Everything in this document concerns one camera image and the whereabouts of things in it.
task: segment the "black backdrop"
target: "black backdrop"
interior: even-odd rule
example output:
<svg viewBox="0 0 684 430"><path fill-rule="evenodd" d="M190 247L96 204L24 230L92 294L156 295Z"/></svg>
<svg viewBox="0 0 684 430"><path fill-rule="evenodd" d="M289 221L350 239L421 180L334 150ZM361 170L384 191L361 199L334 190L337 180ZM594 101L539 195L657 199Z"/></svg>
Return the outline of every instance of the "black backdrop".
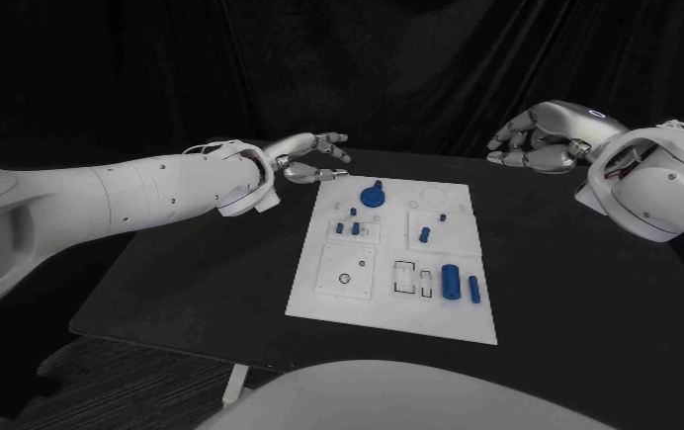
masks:
<svg viewBox="0 0 684 430"><path fill-rule="evenodd" d="M634 128L682 117L684 0L8 1L0 168L327 130L478 156L552 98ZM0 301L11 411L130 237L66 251Z"/></svg>

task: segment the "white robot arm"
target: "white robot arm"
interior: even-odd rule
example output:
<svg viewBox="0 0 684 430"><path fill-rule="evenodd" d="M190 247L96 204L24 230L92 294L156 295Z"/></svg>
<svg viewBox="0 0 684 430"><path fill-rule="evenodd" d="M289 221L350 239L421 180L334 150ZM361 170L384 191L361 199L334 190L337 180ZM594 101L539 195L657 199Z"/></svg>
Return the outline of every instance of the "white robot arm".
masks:
<svg viewBox="0 0 684 430"><path fill-rule="evenodd" d="M530 150L526 151L527 138ZM666 242L684 231L684 124L628 128L601 112L562 101L537 104L490 142L488 159L542 173L592 163L576 199L638 236Z"/></svg>
<svg viewBox="0 0 684 430"><path fill-rule="evenodd" d="M344 162L334 143L347 135L301 133L262 150L240 140L115 165L44 171L0 170L0 297L67 247L169 224L219 209L259 212L281 202L275 173L296 183L334 180L345 170L317 170L291 160L312 149Z"/></svg>

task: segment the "white board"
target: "white board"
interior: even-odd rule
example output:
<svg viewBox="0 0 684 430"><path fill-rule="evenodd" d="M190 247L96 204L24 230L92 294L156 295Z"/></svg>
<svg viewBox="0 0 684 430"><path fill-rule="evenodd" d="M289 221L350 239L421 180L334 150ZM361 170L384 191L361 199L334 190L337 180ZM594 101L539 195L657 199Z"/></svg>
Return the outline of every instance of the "white board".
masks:
<svg viewBox="0 0 684 430"><path fill-rule="evenodd" d="M370 208L361 192L377 180L386 203ZM431 229L426 242L421 241L425 227ZM459 268L459 300L444 296L448 264ZM480 303L472 300L471 276L478 278ZM497 344L467 185L363 176L321 184L285 313Z"/></svg>

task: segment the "blue knob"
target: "blue knob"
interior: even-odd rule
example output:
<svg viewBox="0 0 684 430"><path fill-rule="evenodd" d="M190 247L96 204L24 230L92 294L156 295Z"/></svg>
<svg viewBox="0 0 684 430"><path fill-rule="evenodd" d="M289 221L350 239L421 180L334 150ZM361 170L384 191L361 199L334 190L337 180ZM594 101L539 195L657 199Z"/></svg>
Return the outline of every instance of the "blue knob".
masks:
<svg viewBox="0 0 684 430"><path fill-rule="evenodd" d="M379 180L371 188L361 192L361 202L364 206L377 208L386 203L386 192L383 191L383 181Z"/></svg>
<svg viewBox="0 0 684 430"><path fill-rule="evenodd" d="M480 303L481 287L478 286L478 277L475 275L468 278L468 283L471 284L471 299L474 300L474 303Z"/></svg>
<svg viewBox="0 0 684 430"><path fill-rule="evenodd" d="M461 299L459 268L452 264L442 267L442 295L448 300Z"/></svg>
<svg viewBox="0 0 684 430"><path fill-rule="evenodd" d="M423 231L421 232L421 239L419 239L423 244L428 243L428 237L429 236L431 236L431 228L425 227Z"/></svg>

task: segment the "silver robot hand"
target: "silver robot hand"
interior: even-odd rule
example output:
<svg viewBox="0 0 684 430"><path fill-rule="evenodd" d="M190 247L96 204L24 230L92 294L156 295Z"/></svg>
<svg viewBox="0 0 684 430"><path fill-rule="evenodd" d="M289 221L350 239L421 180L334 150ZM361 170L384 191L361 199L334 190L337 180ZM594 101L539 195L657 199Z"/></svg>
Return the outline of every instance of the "silver robot hand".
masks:
<svg viewBox="0 0 684 430"><path fill-rule="evenodd" d="M578 161L594 162L614 136L628 128L601 112L579 104L549 101L523 112L498 131L488 148L488 160L516 167L529 167L542 173L568 173ZM524 144L530 138L530 150Z"/></svg>
<svg viewBox="0 0 684 430"><path fill-rule="evenodd" d="M322 153L340 158L345 163L353 158L345 150L335 145L340 141L347 141L348 136L344 133L299 133L298 135L283 138L265 148L265 153L272 159L272 167L275 171L285 170L285 177L294 183L314 183L317 181L335 180L338 177L350 175L347 170L317 169L315 167L292 162L295 158L318 150Z"/></svg>

